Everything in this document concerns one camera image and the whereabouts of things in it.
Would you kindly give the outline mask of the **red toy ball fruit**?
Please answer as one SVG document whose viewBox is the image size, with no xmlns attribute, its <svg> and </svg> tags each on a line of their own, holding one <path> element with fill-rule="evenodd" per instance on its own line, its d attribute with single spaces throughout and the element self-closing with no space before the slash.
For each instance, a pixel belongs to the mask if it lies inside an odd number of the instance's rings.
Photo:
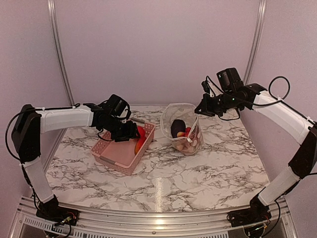
<svg viewBox="0 0 317 238">
<path fill-rule="evenodd" d="M 137 126 L 137 138 L 145 138 L 146 132 L 142 126 Z"/>
</svg>

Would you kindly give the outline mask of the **red cherry bunch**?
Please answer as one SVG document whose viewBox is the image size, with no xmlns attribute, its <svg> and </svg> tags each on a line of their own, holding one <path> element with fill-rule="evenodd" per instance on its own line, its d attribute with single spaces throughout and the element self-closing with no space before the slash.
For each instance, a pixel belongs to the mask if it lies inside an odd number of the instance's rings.
<svg viewBox="0 0 317 238">
<path fill-rule="evenodd" d="M 193 129 L 187 127 L 185 132 L 180 132 L 179 135 L 175 148 L 183 154 L 196 153 L 202 143 L 202 134 L 199 127 L 195 126 Z"/>
</svg>

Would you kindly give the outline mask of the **pink perforated plastic basket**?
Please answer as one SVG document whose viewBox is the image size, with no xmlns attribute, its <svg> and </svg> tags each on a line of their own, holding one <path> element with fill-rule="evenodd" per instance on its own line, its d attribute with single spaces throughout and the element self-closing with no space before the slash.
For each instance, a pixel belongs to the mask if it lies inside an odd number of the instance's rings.
<svg viewBox="0 0 317 238">
<path fill-rule="evenodd" d="M 154 138 L 156 126 L 146 121 L 142 128 L 145 130 L 146 140 L 138 153 L 135 153 L 137 139 L 124 142 L 110 142 L 110 133 L 107 131 L 102 135 L 102 139 L 99 139 L 91 148 L 91 154 L 98 163 L 127 176 L 132 175 Z"/>
</svg>

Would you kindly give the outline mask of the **purple toy eggplant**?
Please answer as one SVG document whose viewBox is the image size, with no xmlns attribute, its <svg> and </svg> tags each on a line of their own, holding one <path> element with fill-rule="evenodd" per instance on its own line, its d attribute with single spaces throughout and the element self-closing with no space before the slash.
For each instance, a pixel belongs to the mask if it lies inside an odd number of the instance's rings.
<svg viewBox="0 0 317 238">
<path fill-rule="evenodd" d="M 181 119 L 175 119 L 171 124 L 170 130 L 171 130 L 172 137 L 176 138 L 179 132 L 185 132 L 186 130 L 185 122 Z"/>
</svg>

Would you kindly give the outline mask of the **clear zip top bag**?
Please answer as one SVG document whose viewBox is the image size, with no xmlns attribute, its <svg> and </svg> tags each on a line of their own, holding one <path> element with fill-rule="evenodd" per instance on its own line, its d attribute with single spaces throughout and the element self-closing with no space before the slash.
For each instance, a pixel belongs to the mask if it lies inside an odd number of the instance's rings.
<svg viewBox="0 0 317 238">
<path fill-rule="evenodd" d="M 169 104 L 160 118 L 163 135 L 184 155 L 196 154 L 204 142 L 195 108 L 189 103 Z"/>
</svg>

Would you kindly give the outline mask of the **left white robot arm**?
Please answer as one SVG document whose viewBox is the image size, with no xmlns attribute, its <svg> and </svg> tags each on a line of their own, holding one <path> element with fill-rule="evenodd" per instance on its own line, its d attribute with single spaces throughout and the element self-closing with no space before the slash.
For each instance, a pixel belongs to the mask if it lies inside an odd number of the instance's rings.
<svg viewBox="0 0 317 238">
<path fill-rule="evenodd" d="M 25 179 L 40 203 L 40 213 L 53 221 L 63 215 L 40 159 L 41 135 L 72 127 L 94 127 L 99 132 L 108 131 L 111 141 L 128 141 L 140 137 L 136 123 L 129 119 L 130 115 L 129 104 L 115 94 L 98 105 L 85 103 L 61 108 L 35 108 L 30 104 L 23 106 L 21 112 L 12 119 L 15 125 L 11 140 Z"/>
</svg>

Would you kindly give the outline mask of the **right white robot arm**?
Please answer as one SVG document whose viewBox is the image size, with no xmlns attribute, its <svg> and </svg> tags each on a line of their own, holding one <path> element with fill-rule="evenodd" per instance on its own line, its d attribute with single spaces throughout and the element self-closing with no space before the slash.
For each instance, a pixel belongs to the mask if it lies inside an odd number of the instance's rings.
<svg viewBox="0 0 317 238">
<path fill-rule="evenodd" d="M 229 110 L 249 109 L 272 121 L 298 145 L 286 168 L 250 202 L 245 217 L 256 222 L 264 215 L 264 208 L 312 173 L 317 163 L 317 123 L 288 105 L 285 96 L 274 96 L 270 88 L 257 83 L 244 84 L 236 68 L 216 76 L 218 84 L 209 76 L 202 81 L 204 94 L 195 113 L 221 118 Z"/>
</svg>

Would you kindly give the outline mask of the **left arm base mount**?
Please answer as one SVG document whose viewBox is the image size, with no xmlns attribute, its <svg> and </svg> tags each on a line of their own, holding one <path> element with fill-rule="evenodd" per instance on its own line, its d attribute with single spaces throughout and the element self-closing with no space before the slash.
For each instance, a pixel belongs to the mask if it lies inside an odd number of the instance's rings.
<svg viewBox="0 0 317 238">
<path fill-rule="evenodd" d="M 79 211 L 60 206 L 42 207 L 37 210 L 36 216 L 55 222 L 57 226 L 64 224 L 75 226 L 79 217 Z"/>
</svg>

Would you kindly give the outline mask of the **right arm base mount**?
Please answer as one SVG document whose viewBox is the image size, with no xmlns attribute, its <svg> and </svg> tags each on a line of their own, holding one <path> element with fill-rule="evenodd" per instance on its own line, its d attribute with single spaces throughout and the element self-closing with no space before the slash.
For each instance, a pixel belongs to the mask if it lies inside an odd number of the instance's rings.
<svg viewBox="0 0 317 238">
<path fill-rule="evenodd" d="M 226 218 L 228 222 L 231 223 L 232 227 L 238 227 L 270 220 L 271 213 L 267 209 L 264 209 L 263 211 L 258 211 L 253 208 L 246 208 L 230 211 L 228 212 Z"/>
</svg>

